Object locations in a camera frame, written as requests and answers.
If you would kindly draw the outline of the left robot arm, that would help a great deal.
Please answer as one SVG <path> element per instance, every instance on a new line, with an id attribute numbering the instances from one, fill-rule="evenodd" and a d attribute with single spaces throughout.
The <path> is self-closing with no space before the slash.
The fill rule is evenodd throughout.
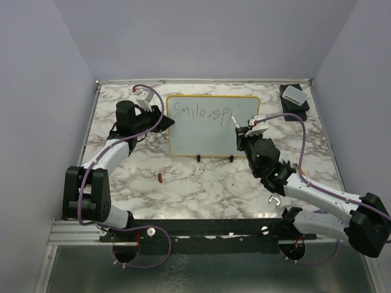
<path id="1" fill-rule="evenodd" d="M 65 173 L 62 215 L 114 228 L 122 241 L 134 236 L 133 214 L 111 203 L 109 177 L 135 149 L 138 137 L 163 132 L 175 124 L 158 106 L 144 110 L 132 101 L 116 104 L 116 123 L 101 152 L 90 161 Z"/>

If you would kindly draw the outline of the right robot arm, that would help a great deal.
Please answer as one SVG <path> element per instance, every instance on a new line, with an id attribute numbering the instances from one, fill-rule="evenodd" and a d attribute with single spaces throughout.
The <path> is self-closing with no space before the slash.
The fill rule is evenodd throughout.
<path id="1" fill-rule="evenodd" d="M 236 147 L 244 152 L 250 170 L 272 194 L 304 201 L 324 214 L 301 208 L 283 213 L 282 234 L 294 239 L 299 234 L 317 234 L 348 242 L 359 253 L 377 258 L 390 236 L 390 215 L 381 199 L 344 193 L 307 179 L 262 134 L 247 135 L 249 127 L 235 128 Z"/>

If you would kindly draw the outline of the yellow framed whiteboard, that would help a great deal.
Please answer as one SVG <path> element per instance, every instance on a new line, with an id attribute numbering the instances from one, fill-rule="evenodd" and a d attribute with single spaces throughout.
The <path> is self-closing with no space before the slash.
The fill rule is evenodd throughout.
<path id="1" fill-rule="evenodd" d="M 167 116 L 175 121 L 169 128 L 173 156 L 242 157 L 236 150 L 235 125 L 258 115 L 257 96 L 171 95 L 166 99 Z"/>

